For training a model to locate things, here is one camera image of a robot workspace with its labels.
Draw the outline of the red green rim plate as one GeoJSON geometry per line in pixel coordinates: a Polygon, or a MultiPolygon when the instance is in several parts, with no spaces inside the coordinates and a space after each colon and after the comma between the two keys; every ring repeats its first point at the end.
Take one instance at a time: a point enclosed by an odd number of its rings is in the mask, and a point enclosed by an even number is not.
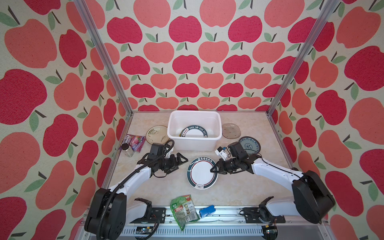
{"type": "Polygon", "coordinates": [[[216,162],[209,157],[199,157],[193,160],[187,170],[189,184],[198,190],[212,187],[218,179],[218,174],[211,172],[215,166],[216,162]]]}

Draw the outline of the beige willow pattern plate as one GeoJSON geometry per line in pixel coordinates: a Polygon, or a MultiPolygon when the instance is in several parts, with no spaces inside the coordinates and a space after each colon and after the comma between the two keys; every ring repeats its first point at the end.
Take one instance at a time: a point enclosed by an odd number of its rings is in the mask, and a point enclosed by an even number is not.
{"type": "Polygon", "coordinates": [[[169,137],[167,135],[168,128],[162,125],[153,126],[146,133],[146,141],[152,144],[165,144],[169,137]]]}

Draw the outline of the blue white porcelain plate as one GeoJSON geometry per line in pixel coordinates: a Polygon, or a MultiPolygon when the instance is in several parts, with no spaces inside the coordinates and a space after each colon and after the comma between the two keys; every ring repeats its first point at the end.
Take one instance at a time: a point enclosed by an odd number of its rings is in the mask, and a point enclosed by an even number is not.
{"type": "Polygon", "coordinates": [[[245,136],[239,139],[239,143],[248,155],[258,154],[261,151],[261,145],[255,138],[245,136]]]}

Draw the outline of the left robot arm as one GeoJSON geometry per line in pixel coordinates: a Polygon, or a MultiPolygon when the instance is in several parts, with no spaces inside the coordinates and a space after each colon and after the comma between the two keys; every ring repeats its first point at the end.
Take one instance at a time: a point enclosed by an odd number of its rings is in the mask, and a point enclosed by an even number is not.
{"type": "Polygon", "coordinates": [[[180,153],[169,157],[166,154],[145,154],[125,179],[111,189],[100,188],[96,191],[85,222],[85,231],[96,235],[98,240],[116,240],[125,224],[131,222],[154,222],[157,228],[160,220],[153,214],[151,201],[136,198],[129,205],[128,200],[156,171],[169,175],[187,162],[188,159],[180,153]]]}

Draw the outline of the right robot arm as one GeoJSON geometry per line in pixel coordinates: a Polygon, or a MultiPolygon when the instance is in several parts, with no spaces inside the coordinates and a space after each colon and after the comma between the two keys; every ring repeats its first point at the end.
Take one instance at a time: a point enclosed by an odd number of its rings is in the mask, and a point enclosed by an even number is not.
{"type": "Polygon", "coordinates": [[[262,223],[271,223],[279,216],[301,216],[312,224],[320,224],[336,201],[319,175],[287,169],[267,161],[260,154],[232,154],[229,160],[219,159],[210,169],[215,174],[249,172],[278,183],[292,192],[290,197],[262,201],[256,218],[262,223]]]}

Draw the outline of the white plastic bin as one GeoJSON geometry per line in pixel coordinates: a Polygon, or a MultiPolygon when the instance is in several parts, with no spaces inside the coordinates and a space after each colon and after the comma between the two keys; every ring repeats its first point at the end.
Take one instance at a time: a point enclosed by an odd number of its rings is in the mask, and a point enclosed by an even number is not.
{"type": "Polygon", "coordinates": [[[221,116],[213,111],[173,111],[169,117],[167,135],[180,151],[214,151],[222,138],[221,116]],[[183,129],[198,125],[206,129],[207,138],[180,137],[183,129]]]}

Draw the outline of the green snack packet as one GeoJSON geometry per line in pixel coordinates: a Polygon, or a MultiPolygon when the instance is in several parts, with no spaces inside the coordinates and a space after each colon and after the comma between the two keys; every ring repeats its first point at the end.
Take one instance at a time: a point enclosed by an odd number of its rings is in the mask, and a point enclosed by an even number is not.
{"type": "Polygon", "coordinates": [[[171,212],[181,231],[189,222],[200,219],[191,195],[184,195],[171,200],[171,212]]]}

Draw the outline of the purple snack bag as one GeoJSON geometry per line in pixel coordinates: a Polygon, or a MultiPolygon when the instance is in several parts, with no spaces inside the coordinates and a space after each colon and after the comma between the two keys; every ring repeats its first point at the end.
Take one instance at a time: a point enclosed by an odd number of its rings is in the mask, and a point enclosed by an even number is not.
{"type": "Polygon", "coordinates": [[[133,151],[140,152],[145,142],[145,136],[127,134],[122,142],[122,145],[129,145],[133,151]]]}

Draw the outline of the blue small box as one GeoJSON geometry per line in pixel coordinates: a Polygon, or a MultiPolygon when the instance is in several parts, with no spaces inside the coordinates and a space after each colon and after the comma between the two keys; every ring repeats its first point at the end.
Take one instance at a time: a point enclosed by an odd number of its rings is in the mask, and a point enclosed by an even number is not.
{"type": "Polygon", "coordinates": [[[202,208],[200,209],[199,213],[200,213],[200,217],[201,218],[205,218],[207,217],[208,215],[211,215],[213,213],[216,212],[216,208],[214,205],[210,205],[208,207],[205,207],[205,208],[202,208]]]}

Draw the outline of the small jar black lid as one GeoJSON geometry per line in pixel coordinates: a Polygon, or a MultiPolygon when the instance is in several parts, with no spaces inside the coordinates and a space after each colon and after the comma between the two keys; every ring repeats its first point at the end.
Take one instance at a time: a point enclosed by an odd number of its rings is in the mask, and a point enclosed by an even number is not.
{"type": "Polygon", "coordinates": [[[129,158],[131,158],[134,155],[133,148],[127,143],[123,143],[121,145],[121,152],[124,153],[129,158]]]}

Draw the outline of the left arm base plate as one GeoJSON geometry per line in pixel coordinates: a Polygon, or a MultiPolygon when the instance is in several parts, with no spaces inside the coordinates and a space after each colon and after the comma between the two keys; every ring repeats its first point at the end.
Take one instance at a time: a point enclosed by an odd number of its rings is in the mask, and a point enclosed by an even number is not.
{"type": "Polygon", "coordinates": [[[132,219],[127,218],[126,224],[154,224],[156,221],[159,221],[160,224],[165,223],[166,219],[166,208],[152,208],[150,214],[145,214],[142,218],[132,219]]]}

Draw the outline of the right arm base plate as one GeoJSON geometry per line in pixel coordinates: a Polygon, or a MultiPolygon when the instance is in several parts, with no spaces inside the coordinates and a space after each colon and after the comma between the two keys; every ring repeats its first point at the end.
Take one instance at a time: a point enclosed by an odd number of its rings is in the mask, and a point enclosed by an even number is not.
{"type": "Polygon", "coordinates": [[[247,224],[286,223],[286,219],[283,216],[273,216],[266,208],[243,208],[239,214],[245,218],[247,224]]]}

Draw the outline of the aluminium front rail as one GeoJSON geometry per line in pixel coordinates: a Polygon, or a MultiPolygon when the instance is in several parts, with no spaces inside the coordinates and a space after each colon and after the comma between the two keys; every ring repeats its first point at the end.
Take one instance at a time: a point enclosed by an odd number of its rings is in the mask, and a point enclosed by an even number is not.
{"type": "Polygon", "coordinates": [[[327,220],[320,225],[308,223],[302,217],[287,216],[285,222],[270,224],[247,223],[241,215],[242,206],[217,206],[216,212],[181,230],[167,208],[152,240],[334,240],[327,220]]]}

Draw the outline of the aluminium frame post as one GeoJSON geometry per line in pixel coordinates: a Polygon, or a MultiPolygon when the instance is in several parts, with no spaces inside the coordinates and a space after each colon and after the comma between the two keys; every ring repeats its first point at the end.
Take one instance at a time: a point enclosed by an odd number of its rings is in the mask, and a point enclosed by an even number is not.
{"type": "Polygon", "coordinates": [[[271,102],[271,105],[267,111],[267,117],[269,119],[272,118],[272,114],[275,111],[278,103],[281,101],[281,98],[283,97],[284,93],[288,89],[290,82],[293,80],[294,76],[296,75],[302,63],[304,62],[307,54],[310,52],[310,50],[314,46],[315,41],[318,39],[321,31],[325,27],[330,16],[333,14],[333,12],[335,11],[335,9],[337,8],[340,2],[341,1],[330,0],[325,3],[324,7],[322,8],[319,14],[319,17],[316,19],[314,26],[309,32],[309,35],[306,41],[303,43],[303,47],[299,50],[299,54],[294,60],[287,76],[284,77],[281,87],[279,88],[276,96],[273,98],[271,102]]]}
{"type": "Polygon", "coordinates": [[[80,17],[82,18],[82,21],[84,22],[89,35],[91,37],[91,40],[93,41],[95,48],[98,51],[98,54],[101,58],[101,61],[105,67],[105,70],[107,74],[110,77],[110,80],[117,91],[117,95],[120,98],[123,107],[125,108],[127,115],[129,117],[133,116],[133,110],[130,106],[130,103],[127,99],[127,96],[125,95],[124,88],[122,86],[122,83],[120,82],[120,78],[118,74],[115,71],[114,65],[112,64],[112,60],[110,58],[110,55],[107,51],[107,48],[105,47],[104,42],[102,41],[99,30],[97,29],[96,23],[94,22],[92,18],[92,14],[87,6],[86,1],[79,1],[74,0],[74,3],[76,5],[76,8],[80,14],[80,17]]]}

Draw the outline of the right aluminium frame post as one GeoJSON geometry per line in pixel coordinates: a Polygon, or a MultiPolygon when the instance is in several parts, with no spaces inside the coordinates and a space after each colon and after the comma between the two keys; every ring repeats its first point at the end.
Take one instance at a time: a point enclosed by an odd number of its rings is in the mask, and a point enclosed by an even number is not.
{"type": "Polygon", "coordinates": [[[333,12],[335,11],[335,9],[337,8],[340,2],[341,1],[330,0],[325,3],[324,7],[322,8],[319,14],[319,17],[316,19],[314,26],[309,32],[309,35],[306,41],[303,43],[303,47],[299,50],[299,54],[294,60],[287,76],[284,77],[281,87],[279,88],[276,96],[273,98],[271,102],[271,105],[267,111],[267,117],[269,119],[272,118],[272,114],[275,111],[278,103],[281,101],[281,98],[283,97],[284,93],[288,89],[290,82],[293,80],[294,76],[296,75],[302,63],[304,62],[307,54],[310,52],[310,50],[314,46],[315,41],[318,39],[321,31],[325,27],[330,16],[333,14],[333,12]]]}

